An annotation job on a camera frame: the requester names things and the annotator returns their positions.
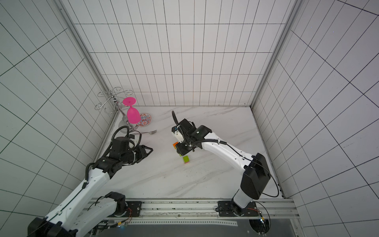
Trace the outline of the long green lego brick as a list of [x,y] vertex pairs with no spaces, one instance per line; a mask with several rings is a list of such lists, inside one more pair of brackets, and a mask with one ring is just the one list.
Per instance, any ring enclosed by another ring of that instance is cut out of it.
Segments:
[[183,157],[183,161],[184,161],[184,164],[187,164],[187,163],[189,163],[189,157],[188,156],[184,156]]

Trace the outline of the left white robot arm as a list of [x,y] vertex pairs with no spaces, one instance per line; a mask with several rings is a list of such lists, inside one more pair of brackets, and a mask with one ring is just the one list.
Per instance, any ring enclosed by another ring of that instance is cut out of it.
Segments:
[[35,218],[27,228],[29,237],[83,237],[109,216],[132,217],[125,195],[109,192],[89,207],[94,195],[124,166],[147,158],[153,149],[131,138],[112,138],[103,156],[85,169],[84,180],[44,218]]

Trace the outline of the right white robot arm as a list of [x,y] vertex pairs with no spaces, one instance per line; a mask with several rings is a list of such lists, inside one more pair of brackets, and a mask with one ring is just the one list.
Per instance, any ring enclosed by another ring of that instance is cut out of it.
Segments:
[[266,158],[260,153],[252,155],[234,147],[204,125],[196,127],[193,122],[187,119],[178,121],[175,113],[172,115],[175,126],[171,131],[178,140],[175,148],[179,155],[184,157],[200,148],[223,159],[241,173],[240,187],[227,211],[242,216],[248,204],[261,197],[272,178]]

